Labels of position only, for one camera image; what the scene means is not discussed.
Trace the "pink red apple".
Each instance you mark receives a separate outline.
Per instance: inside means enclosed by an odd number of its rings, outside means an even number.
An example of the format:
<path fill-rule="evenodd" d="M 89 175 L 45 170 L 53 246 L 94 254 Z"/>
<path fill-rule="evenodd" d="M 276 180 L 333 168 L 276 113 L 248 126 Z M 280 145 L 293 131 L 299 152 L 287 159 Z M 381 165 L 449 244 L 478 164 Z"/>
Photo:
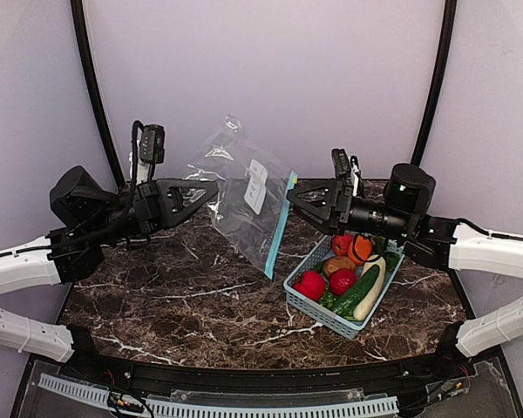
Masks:
<path fill-rule="evenodd" d="M 331 242 L 333 253 L 336 256 L 347 256 L 353 240 L 354 237 L 348 233 L 336 235 Z"/>

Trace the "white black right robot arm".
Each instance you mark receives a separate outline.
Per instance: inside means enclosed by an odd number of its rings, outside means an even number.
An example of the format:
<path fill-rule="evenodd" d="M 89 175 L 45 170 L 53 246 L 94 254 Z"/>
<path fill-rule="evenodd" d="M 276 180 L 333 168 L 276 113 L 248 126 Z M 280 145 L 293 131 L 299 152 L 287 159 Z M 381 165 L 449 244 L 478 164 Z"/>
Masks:
<path fill-rule="evenodd" d="M 523 235 L 481 228 L 463 218 L 427 210 L 436 181 L 420 167 L 393 166 L 377 204 L 358 196 L 354 162 L 334 158 L 332 179 L 296 185 L 287 198 L 299 215 L 326 235 L 352 231 L 393 239 L 421 266 L 442 271 L 482 271 L 523 279 Z M 491 347 L 523 336 L 523 296 L 476 319 L 456 322 L 442 334 L 437 366 L 455 366 Z"/>

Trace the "light blue plastic basket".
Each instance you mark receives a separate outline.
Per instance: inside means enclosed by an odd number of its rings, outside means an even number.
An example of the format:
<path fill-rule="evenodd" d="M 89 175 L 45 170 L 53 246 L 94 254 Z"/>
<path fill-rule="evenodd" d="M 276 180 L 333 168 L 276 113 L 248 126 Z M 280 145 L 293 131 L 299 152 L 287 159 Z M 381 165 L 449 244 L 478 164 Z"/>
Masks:
<path fill-rule="evenodd" d="M 302 311 L 313 320 L 322 323 L 324 326 L 342 335 L 344 338 L 353 340 L 370 322 L 372 315 L 375 313 L 380 302 L 389 290 L 390 284 L 395 278 L 397 271 L 404 260 L 404 248 L 398 246 L 394 241 L 389 241 L 387 243 L 386 252 L 395 254 L 395 257 L 391 259 L 393 261 L 392 267 L 386 267 L 382 288 L 366 317 L 363 320 L 355 320 L 351 313 L 335 313 L 332 307 L 327 308 L 319 301 L 314 301 L 294 289 L 294 284 L 302 278 L 304 273 L 313 270 L 318 266 L 320 266 L 322 270 L 324 261 L 330 259 L 334 254 L 331 241 L 331 237 L 322 238 L 315 248 L 309 252 L 303 261 L 284 281 L 283 287 L 287 293 L 287 303 L 289 305 Z"/>

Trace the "green leafy vegetable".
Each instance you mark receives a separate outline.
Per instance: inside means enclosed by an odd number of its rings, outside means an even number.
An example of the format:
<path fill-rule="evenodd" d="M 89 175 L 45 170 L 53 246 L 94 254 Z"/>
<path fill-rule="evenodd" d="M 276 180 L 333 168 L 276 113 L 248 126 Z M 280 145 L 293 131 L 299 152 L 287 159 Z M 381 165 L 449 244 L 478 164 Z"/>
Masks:
<path fill-rule="evenodd" d="M 385 261 L 386 271 L 391 273 L 397 266 L 400 255 L 390 249 L 390 240 L 383 236 L 374 236 L 372 239 L 373 254 L 372 257 L 377 259 L 382 257 Z"/>

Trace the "white radish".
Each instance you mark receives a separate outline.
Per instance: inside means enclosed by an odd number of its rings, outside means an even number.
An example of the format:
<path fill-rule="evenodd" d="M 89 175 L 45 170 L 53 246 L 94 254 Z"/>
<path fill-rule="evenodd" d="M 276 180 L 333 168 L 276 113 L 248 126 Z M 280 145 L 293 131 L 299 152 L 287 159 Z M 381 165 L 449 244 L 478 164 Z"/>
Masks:
<path fill-rule="evenodd" d="M 375 261 L 367 262 L 363 266 L 362 276 L 359 280 L 362 299 L 353 311 L 355 321 L 365 321 L 376 304 L 384 285 L 386 267 L 384 257 L 379 257 Z"/>

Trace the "orange fruit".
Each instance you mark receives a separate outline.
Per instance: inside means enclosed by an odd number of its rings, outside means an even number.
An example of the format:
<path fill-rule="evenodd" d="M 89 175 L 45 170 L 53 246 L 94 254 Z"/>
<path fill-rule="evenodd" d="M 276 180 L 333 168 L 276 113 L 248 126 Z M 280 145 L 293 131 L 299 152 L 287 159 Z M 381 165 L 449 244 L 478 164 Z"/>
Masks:
<path fill-rule="evenodd" d="M 372 254 L 372 241 L 360 235 L 353 238 L 347 252 L 347 256 L 356 266 L 362 266 Z"/>

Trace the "black front rail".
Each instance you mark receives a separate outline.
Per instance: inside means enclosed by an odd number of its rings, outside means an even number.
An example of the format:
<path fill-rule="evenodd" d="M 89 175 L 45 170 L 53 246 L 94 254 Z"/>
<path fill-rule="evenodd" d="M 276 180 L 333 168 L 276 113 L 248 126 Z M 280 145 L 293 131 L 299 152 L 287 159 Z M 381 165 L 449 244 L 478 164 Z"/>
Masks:
<path fill-rule="evenodd" d="M 346 367 L 267 370 L 179 367 L 100 355 L 97 366 L 103 376 L 96 382 L 113 383 L 137 394 L 171 394 L 176 390 L 300 394 L 351 389 L 365 394 L 423 394 L 431 384 L 473 375 L 470 362 L 439 363 L 433 354 Z"/>

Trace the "brown potato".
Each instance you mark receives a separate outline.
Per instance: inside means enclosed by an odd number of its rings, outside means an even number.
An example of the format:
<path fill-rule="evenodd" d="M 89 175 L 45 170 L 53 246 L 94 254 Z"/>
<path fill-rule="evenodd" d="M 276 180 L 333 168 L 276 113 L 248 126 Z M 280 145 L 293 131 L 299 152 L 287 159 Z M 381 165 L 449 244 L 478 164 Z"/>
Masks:
<path fill-rule="evenodd" d="M 324 261 L 322 271 L 324 276 L 330 279 L 334 272 L 341 269 L 355 271 L 357 264 L 347 256 L 335 256 Z"/>

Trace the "dark red round fruit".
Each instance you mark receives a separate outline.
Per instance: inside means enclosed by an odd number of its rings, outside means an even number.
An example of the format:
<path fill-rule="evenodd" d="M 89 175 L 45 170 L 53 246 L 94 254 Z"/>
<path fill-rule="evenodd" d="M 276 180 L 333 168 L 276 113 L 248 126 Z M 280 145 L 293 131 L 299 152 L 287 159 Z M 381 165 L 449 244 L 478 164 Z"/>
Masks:
<path fill-rule="evenodd" d="M 329 278 L 329 288 L 335 296 L 342 296 L 357 282 L 358 277 L 353 270 L 342 268 L 331 274 Z"/>

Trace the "green grapes bunch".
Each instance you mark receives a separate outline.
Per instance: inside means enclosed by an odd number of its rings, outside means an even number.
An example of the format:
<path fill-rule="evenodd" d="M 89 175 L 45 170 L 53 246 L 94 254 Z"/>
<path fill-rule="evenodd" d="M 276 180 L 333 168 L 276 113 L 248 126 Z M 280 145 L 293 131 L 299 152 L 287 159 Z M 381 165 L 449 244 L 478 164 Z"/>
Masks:
<path fill-rule="evenodd" d="M 338 297 L 334 295 L 330 290 L 326 290 L 323 296 L 317 302 L 322 307 L 332 311 Z"/>

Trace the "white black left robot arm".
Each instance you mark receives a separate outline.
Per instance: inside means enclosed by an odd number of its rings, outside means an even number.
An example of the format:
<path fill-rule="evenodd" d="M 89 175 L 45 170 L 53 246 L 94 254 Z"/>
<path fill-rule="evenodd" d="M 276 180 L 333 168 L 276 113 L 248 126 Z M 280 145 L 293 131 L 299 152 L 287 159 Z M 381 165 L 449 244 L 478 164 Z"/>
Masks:
<path fill-rule="evenodd" d="M 184 223 L 217 193 L 213 181 L 150 179 L 116 194 L 75 166 L 50 192 L 51 209 L 63 227 L 0 252 L 0 295 L 85 280 L 104 261 L 104 246 L 144 244 Z M 2 308 L 0 345 L 60 363 L 95 353 L 82 327 L 46 324 Z"/>

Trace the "red tomato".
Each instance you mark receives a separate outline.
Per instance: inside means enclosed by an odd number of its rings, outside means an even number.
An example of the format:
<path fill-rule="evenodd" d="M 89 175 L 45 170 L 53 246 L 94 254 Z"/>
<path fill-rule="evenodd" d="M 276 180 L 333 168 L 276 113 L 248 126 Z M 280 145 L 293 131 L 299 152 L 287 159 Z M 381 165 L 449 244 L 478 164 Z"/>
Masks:
<path fill-rule="evenodd" d="M 293 288 L 310 300 L 319 301 L 325 293 L 326 282 L 320 273 L 307 271 L 302 274 Z"/>

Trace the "green cucumber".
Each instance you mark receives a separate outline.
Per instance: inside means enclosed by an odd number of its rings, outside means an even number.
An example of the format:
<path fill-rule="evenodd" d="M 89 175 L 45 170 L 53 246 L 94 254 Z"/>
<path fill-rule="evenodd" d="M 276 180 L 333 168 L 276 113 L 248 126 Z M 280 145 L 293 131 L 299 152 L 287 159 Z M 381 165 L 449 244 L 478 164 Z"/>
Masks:
<path fill-rule="evenodd" d="M 354 319 L 354 308 L 362 299 L 360 287 L 361 285 L 358 281 L 353 287 L 351 287 L 336 301 L 335 305 L 333 306 L 332 312 L 339 316 L 351 317 Z"/>

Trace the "clear zip top bag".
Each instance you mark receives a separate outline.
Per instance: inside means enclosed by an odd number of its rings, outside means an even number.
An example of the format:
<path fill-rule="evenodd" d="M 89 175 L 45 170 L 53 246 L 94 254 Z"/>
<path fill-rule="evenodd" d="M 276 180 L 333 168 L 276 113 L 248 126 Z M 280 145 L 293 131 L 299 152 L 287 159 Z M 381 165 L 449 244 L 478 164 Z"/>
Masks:
<path fill-rule="evenodd" d="M 228 114 L 188 163 L 187 179 L 219 188 L 207 203 L 212 225 L 255 268 L 272 280 L 289 217 L 288 191 L 296 172 Z"/>

